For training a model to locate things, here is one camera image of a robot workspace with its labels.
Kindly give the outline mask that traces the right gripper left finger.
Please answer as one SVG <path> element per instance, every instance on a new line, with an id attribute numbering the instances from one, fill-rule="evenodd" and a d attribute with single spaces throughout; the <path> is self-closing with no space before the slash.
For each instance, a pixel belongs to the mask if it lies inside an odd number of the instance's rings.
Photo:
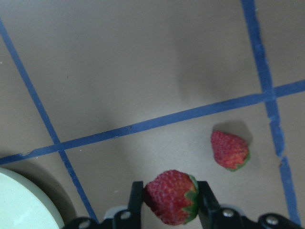
<path id="1" fill-rule="evenodd" d="M 141 209 L 143 204 L 143 182 L 132 183 L 127 208 L 115 213 L 112 220 L 113 229 L 141 229 Z"/>

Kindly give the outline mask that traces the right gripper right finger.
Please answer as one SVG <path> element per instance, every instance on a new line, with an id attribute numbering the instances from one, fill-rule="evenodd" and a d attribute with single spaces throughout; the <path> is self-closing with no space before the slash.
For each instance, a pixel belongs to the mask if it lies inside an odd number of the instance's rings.
<path id="1" fill-rule="evenodd" d="M 204 229 L 243 229 L 240 213 L 229 205 L 221 205 L 208 182 L 198 182 L 198 216 Z"/>

